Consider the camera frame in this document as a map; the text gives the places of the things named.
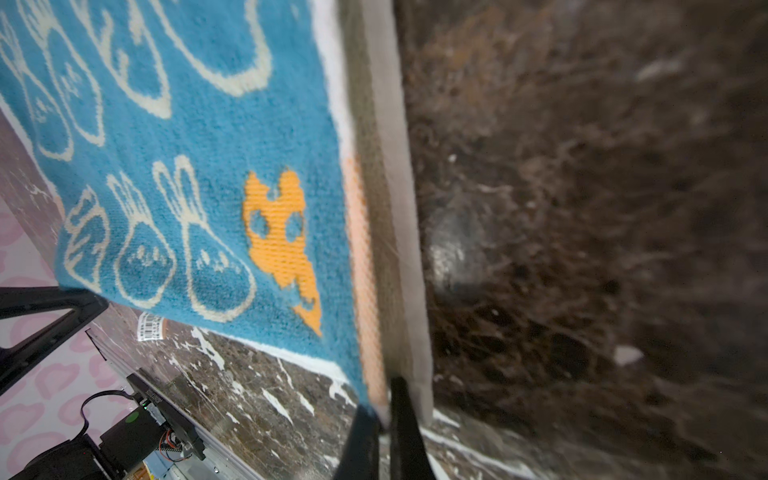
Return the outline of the blue bunny print towel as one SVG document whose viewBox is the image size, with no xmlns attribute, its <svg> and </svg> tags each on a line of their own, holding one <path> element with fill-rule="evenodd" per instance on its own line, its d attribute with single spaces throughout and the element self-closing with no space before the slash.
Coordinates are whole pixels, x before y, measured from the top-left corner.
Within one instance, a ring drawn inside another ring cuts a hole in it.
<svg viewBox="0 0 768 480">
<path fill-rule="evenodd" d="M 61 284 L 432 419 L 392 2 L 5 1 L 1 110 Z"/>
</svg>

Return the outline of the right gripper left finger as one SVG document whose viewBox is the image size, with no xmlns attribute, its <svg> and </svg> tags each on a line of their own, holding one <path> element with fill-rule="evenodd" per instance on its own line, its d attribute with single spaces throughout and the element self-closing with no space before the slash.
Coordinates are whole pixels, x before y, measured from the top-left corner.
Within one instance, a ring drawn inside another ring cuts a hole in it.
<svg viewBox="0 0 768 480">
<path fill-rule="evenodd" d="M 333 480 L 379 479 L 379 434 L 377 414 L 358 406 Z"/>
</svg>

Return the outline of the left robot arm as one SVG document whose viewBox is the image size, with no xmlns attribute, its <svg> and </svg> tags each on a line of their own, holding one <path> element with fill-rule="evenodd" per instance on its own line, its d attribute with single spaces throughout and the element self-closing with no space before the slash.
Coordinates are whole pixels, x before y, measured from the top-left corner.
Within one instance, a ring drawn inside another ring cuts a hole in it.
<svg viewBox="0 0 768 480">
<path fill-rule="evenodd" d="M 87 290 L 60 287 L 3 287 L 3 320 L 51 311 L 63 313 L 56 321 L 1 350 L 1 392 L 6 393 L 42 360 L 108 308 L 108 301 Z M 123 479 L 161 445 L 166 429 L 136 395 L 105 390 L 88 399 L 121 396 L 137 408 L 118 422 L 97 444 L 89 424 L 72 439 L 46 450 L 15 475 L 17 479 Z"/>
</svg>

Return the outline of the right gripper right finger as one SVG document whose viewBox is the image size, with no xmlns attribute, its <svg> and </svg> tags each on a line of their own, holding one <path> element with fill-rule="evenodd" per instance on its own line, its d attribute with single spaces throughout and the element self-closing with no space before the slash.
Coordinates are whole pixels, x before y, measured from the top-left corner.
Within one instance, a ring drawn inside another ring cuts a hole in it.
<svg viewBox="0 0 768 480">
<path fill-rule="evenodd" d="M 393 379 L 391 393 L 390 478 L 435 480 L 406 380 Z"/>
</svg>

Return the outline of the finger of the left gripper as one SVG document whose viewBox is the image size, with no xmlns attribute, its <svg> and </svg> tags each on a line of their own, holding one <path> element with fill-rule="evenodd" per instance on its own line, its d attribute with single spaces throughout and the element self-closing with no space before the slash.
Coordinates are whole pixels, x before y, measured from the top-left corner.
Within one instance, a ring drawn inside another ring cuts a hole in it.
<svg viewBox="0 0 768 480">
<path fill-rule="evenodd" d="M 11 347 L 1 349 L 1 394 L 108 307 L 108 300 L 83 289 L 2 287 L 1 320 L 48 312 L 64 314 Z"/>
</svg>

